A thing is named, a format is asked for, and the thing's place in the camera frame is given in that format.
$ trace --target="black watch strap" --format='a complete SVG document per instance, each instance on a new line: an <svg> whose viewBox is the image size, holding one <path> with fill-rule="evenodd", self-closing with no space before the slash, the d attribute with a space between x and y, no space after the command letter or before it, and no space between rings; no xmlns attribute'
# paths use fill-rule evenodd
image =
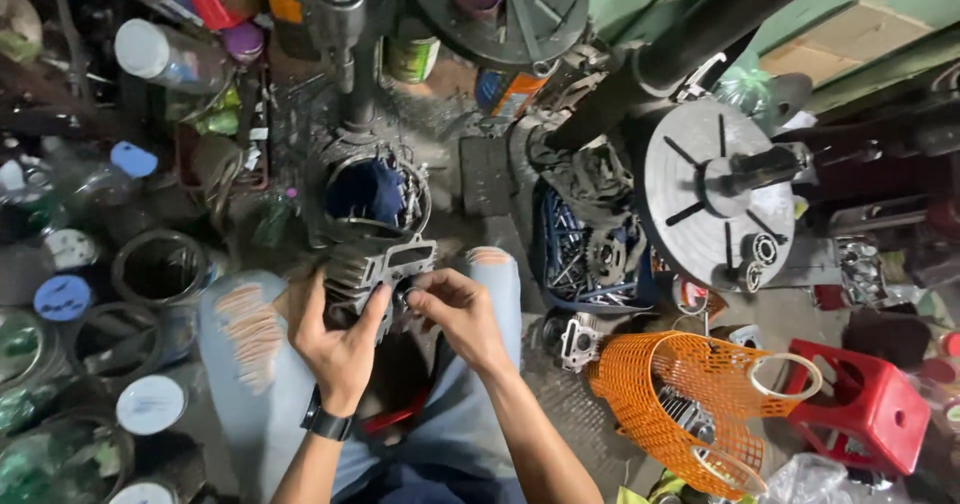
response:
<svg viewBox="0 0 960 504"><path fill-rule="evenodd" d="M346 440L354 423L354 418L337 417L324 410L320 404L320 388L313 387L313 395L310 397L310 406L306 409L306 415L300 424L302 429L306 429L317 436L330 438L342 442Z"/></svg>

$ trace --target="red plastic stool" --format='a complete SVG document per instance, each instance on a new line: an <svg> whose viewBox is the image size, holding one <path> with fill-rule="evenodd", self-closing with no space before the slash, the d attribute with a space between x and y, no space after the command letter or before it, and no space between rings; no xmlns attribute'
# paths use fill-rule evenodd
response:
<svg viewBox="0 0 960 504"><path fill-rule="evenodd" d="M913 472L930 407L893 363L798 338L790 351L810 361L823 356L837 374L831 404L815 395L787 417L817 453L887 474ZM795 363L783 393L801 392L808 373Z"/></svg>

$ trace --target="dark blue cloth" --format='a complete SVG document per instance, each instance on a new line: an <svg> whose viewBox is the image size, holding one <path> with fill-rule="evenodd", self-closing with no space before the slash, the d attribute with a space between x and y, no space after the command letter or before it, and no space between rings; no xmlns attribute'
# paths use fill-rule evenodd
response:
<svg viewBox="0 0 960 504"><path fill-rule="evenodd" d="M371 159L341 170L326 190L326 212L333 218L349 216L397 224L403 208L403 176Z"/></svg>
<svg viewBox="0 0 960 504"><path fill-rule="evenodd" d="M342 504L526 504L520 482L481 479L437 464L391 462Z"/></svg>

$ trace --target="hand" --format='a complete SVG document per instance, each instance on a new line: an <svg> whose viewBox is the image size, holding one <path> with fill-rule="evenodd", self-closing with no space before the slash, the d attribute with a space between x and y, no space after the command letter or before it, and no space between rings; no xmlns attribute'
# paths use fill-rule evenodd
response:
<svg viewBox="0 0 960 504"><path fill-rule="evenodd" d="M453 269L425 273L414 286L407 303L444 329L450 347L477 374L514 368L486 287Z"/></svg>
<svg viewBox="0 0 960 504"><path fill-rule="evenodd" d="M317 273L299 325L290 326L289 338L317 379L323 409L338 417L354 415L360 397L374 369L377 329L387 305L390 289L373 290L360 320L350 329L328 331L324 325L327 293L324 272Z"/></svg>

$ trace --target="spray can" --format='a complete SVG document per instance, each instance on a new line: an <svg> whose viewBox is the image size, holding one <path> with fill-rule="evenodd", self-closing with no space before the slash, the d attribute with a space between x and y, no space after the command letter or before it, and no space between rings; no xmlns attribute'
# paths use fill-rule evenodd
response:
<svg viewBox="0 0 960 504"><path fill-rule="evenodd" d="M421 84L433 71L439 53L440 39L420 20L404 17L388 43L390 76L405 84Z"/></svg>
<svg viewBox="0 0 960 504"><path fill-rule="evenodd" d="M517 119L534 101L550 76L557 71L560 60L554 62L546 76L540 78L525 72L503 72L482 68L477 71L473 94L477 106L490 117Z"/></svg>

